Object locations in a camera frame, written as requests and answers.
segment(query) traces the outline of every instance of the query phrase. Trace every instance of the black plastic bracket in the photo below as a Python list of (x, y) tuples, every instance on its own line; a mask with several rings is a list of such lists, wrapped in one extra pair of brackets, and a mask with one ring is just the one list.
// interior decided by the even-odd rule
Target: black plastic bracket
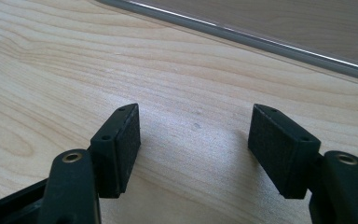
[(248, 148), (286, 199), (312, 191), (313, 223), (358, 223), (358, 157), (318, 153), (321, 141), (279, 110), (255, 105)]
[(125, 192), (141, 145), (139, 107), (117, 109), (88, 150), (57, 156), (50, 176), (0, 200), (0, 223), (101, 223), (98, 196)]

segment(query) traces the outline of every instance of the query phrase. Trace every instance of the black plastic part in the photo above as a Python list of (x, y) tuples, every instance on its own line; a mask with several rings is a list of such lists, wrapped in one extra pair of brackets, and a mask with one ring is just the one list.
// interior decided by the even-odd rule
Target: black plastic part
[(319, 139), (279, 110), (254, 106), (248, 148), (284, 198), (305, 197), (308, 165), (320, 145)]
[(101, 198), (118, 198), (126, 191), (141, 145), (137, 104), (117, 109), (91, 138), (89, 151)]
[(324, 185), (337, 212), (336, 223), (358, 223), (358, 157), (328, 151), (322, 170)]
[(0, 223), (36, 223), (47, 180), (19, 190), (0, 200)]
[(101, 223), (92, 161), (87, 150), (69, 150), (54, 159), (37, 223)]

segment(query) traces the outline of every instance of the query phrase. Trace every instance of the screw hole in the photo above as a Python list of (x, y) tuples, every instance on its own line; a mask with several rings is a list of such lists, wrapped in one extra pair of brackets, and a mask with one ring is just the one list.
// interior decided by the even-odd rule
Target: screw hole
[(82, 158), (82, 155), (78, 152), (69, 153), (68, 155), (66, 155), (62, 158), (62, 161), (69, 163), (69, 162), (79, 161), (81, 158)]
[(107, 141), (107, 140), (109, 140), (111, 137), (110, 137), (110, 135), (104, 135), (103, 137), (102, 137), (102, 139), (104, 140), (104, 141)]
[(337, 155), (337, 158), (340, 162), (348, 164), (348, 165), (356, 165), (357, 164), (357, 160), (355, 158), (344, 155), (344, 154)]

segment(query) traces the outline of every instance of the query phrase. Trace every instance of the wooden table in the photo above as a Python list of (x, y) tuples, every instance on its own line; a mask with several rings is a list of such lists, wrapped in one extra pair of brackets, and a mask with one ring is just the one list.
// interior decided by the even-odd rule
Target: wooden table
[(358, 156), (358, 80), (94, 1), (0, 1), (0, 198), (140, 106), (142, 146), (103, 223), (310, 223), (247, 149), (254, 103)]

